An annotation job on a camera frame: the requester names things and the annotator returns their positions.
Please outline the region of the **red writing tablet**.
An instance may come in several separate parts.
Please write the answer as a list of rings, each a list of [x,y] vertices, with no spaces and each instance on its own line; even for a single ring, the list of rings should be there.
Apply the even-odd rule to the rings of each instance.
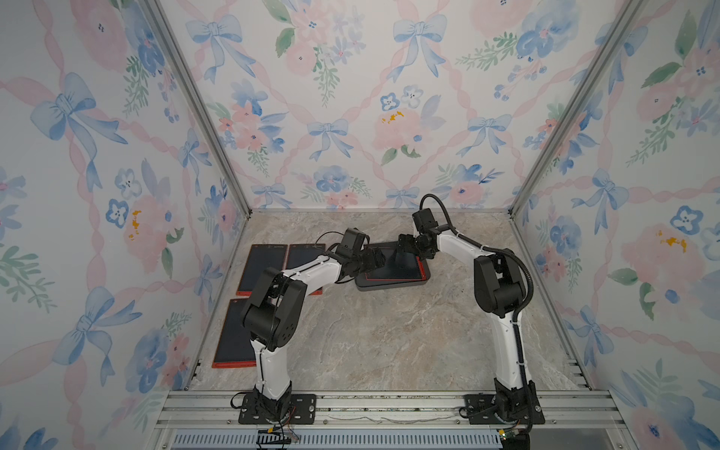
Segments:
[[[212,362],[213,369],[243,369],[256,366],[251,333],[242,324],[242,313],[247,303],[247,299],[230,301]]]
[[[324,244],[291,244],[283,271],[289,271],[311,263],[325,252],[326,245]]]
[[[416,256],[411,254],[410,257],[403,261],[393,259],[396,243],[378,243],[372,247],[382,249],[386,264],[382,268],[365,273],[361,277],[362,281],[400,283],[427,280],[428,272],[424,263]]]
[[[267,268],[283,270],[285,266],[288,245],[282,244],[255,244],[250,247],[247,262],[244,267],[236,294],[241,298],[251,295],[260,275]]]

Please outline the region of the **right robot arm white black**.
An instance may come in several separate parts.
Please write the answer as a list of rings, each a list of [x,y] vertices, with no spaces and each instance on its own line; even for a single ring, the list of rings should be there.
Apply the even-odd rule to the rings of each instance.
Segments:
[[[397,247],[422,260],[438,253],[472,269],[474,299],[491,316],[495,350],[495,398],[490,407],[504,423],[536,420],[536,388],[527,367],[521,315],[534,295],[534,283],[521,259],[510,249],[484,246],[464,234],[402,234]]]

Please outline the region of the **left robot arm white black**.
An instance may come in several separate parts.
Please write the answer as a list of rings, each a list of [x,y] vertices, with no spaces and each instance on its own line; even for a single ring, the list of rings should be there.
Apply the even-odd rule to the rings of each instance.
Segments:
[[[385,264],[382,251],[369,245],[369,236],[349,228],[339,243],[314,260],[262,272],[242,313],[256,360],[257,378],[249,400],[260,416],[279,422],[290,412],[293,388],[286,346],[296,333],[306,299]]]

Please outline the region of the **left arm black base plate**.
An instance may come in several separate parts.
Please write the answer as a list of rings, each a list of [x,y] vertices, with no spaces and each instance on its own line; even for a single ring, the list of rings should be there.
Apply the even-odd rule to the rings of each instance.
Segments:
[[[250,393],[239,407],[240,425],[313,425],[317,412],[314,394],[289,394],[281,399],[268,399]]]

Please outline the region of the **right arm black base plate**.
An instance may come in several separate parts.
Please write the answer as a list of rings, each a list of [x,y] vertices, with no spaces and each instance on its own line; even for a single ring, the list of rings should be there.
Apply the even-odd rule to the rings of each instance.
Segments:
[[[546,418],[536,394],[531,395],[531,402],[526,397],[518,399],[501,397],[493,394],[470,394],[463,397],[464,405],[459,408],[459,415],[467,419],[471,425],[495,426],[533,426],[545,425]]]

